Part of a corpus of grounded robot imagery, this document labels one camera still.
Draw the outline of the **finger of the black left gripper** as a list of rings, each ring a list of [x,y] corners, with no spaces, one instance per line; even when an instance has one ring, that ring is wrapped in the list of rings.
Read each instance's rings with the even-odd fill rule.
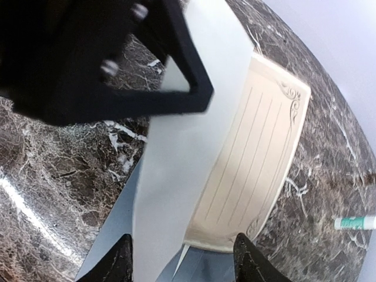
[[[119,90],[106,84],[134,35],[189,89]],[[178,1],[2,1],[1,96],[14,112],[54,126],[204,112],[213,86]]]

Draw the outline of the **white paper sheet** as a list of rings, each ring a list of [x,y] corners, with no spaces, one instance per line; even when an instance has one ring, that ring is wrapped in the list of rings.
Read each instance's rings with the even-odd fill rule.
[[[154,117],[133,210],[136,254],[183,244],[230,253],[256,237],[290,168],[311,89],[254,51],[225,1],[190,1],[185,17],[214,87],[199,115]]]

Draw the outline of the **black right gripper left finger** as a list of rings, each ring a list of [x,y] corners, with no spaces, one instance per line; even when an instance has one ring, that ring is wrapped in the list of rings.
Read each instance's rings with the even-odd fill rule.
[[[124,234],[101,260],[78,282],[133,281],[133,240]]]

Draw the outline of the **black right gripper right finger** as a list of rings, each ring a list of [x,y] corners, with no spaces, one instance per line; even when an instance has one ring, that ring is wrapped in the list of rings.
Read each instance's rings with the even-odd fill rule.
[[[291,281],[262,255],[244,233],[236,237],[233,258],[236,282]]]

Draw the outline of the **white letter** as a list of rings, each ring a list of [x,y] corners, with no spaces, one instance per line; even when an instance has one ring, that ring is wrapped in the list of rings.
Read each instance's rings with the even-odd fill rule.
[[[188,244],[185,244],[183,246],[182,251],[180,253],[180,257],[178,259],[178,262],[177,262],[177,265],[176,265],[176,268],[175,268],[175,271],[173,273],[173,277],[172,278],[175,277],[177,271],[179,270],[179,268],[180,268],[180,266],[181,266],[181,264],[182,264],[182,262],[183,262],[183,260],[184,260],[184,258],[186,256],[187,252],[189,251],[189,248],[190,248],[190,245],[188,245]]]

